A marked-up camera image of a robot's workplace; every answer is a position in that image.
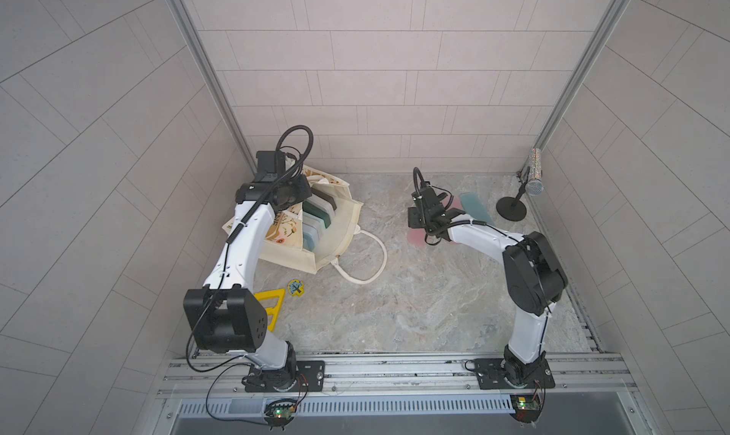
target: microphone stand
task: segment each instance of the microphone stand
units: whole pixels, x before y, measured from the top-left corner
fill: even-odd
[[[530,168],[527,168],[525,174],[525,180],[520,184],[520,190],[517,192],[516,197],[503,197],[497,201],[497,213],[499,216],[509,221],[522,221],[527,216],[527,207],[520,200],[522,195],[525,193],[525,186],[529,181]]]

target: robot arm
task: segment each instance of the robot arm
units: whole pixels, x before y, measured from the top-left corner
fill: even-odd
[[[413,169],[413,181],[416,207],[409,209],[411,228],[465,244],[505,267],[507,292],[516,304],[513,335],[505,346],[505,378],[515,387],[533,383],[546,366],[543,339],[548,317],[567,284],[548,240],[536,231],[526,236],[506,232],[463,210],[447,210],[441,202],[445,193],[437,195],[418,168]]]

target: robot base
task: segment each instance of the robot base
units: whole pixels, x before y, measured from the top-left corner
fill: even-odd
[[[286,364],[278,370],[259,370],[251,367],[251,372],[242,380],[246,392],[321,392],[324,383],[323,360],[301,360],[297,362],[294,347],[287,341]]]
[[[552,378],[552,371],[547,364],[543,352],[532,364],[521,367],[521,373],[515,372],[510,367],[511,358],[505,352],[506,359],[474,359],[474,373],[477,375],[479,389],[483,391],[492,389],[534,389],[535,382],[542,389],[555,387],[555,380]]]

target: black mounting plate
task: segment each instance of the black mounting plate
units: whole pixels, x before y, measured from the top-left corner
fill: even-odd
[[[246,376],[242,383],[246,385],[246,392],[263,392],[263,393],[279,393],[271,385],[271,382],[267,379],[267,372],[262,371],[259,374],[251,372],[250,375]],[[306,383],[309,385],[309,392],[321,392],[324,386],[324,361],[323,360],[298,360],[297,361],[297,376],[304,375]],[[302,393],[306,391],[305,381],[302,379]],[[296,381],[291,389],[286,392],[299,392],[299,383]]]
[[[506,380],[506,371],[501,367],[502,359],[474,359],[474,373],[477,375],[479,389],[487,391],[491,389],[516,389]],[[540,384],[543,389],[552,389],[555,387],[555,380],[552,378],[552,371],[546,360],[532,372],[525,381],[528,383],[525,387],[518,389],[534,389],[534,382]]]

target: yellow shape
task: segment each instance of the yellow shape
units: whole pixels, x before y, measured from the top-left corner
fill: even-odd
[[[273,291],[264,291],[263,293],[256,293],[253,295],[254,297],[256,297],[256,300],[258,300],[259,302],[268,300],[270,298],[279,298],[279,301],[276,303],[275,306],[267,308],[267,315],[271,316],[271,324],[269,324],[269,332],[274,331],[274,327],[276,326],[276,320],[279,318],[279,311],[281,310],[281,304],[284,303],[285,294],[286,294],[286,290],[274,289]]]

